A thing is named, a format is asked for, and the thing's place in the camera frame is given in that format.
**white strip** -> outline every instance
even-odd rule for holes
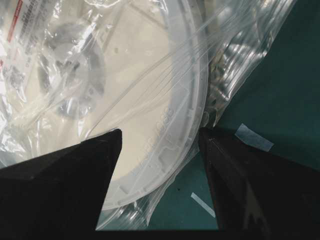
[[[269,152],[272,146],[274,145],[269,140],[250,130],[243,123],[240,125],[235,135],[243,143],[265,152]]]
[[[216,217],[215,211],[209,207],[204,201],[201,200],[194,192],[191,194],[191,198],[193,198],[201,207],[204,208],[212,217]]]

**plastic wrap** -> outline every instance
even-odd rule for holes
[[[0,162],[120,128],[98,229],[142,228],[294,2],[0,1]]]

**red printed label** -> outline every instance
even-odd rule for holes
[[[13,16],[12,23],[11,23],[9,33],[8,33],[8,37],[7,37],[7,41],[9,43],[11,42],[12,36],[14,34],[14,30],[15,30],[15,27],[17,24],[17,20],[18,20],[19,14],[20,14],[22,4],[23,4],[22,0],[19,0],[18,4],[16,5],[14,16]]]

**green surface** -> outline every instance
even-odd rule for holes
[[[243,123],[274,143],[271,152],[320,170],[320,1],[299,0],[270,52],[246,80],[218,126]],[[156,207],[150,229],[217,229],[192,198],[212,207],[199,155],[177,176]]]
[[[216,219],[191,198],[192,193],[213,208],[204,163],[199,154],[184,167],[166,190],[151,217],[148,229],[217,229]]]

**paper label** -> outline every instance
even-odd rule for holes
[[[25,89],[52,0],[10,1],[1,27],[0,70],[6,87],[26,102]]]

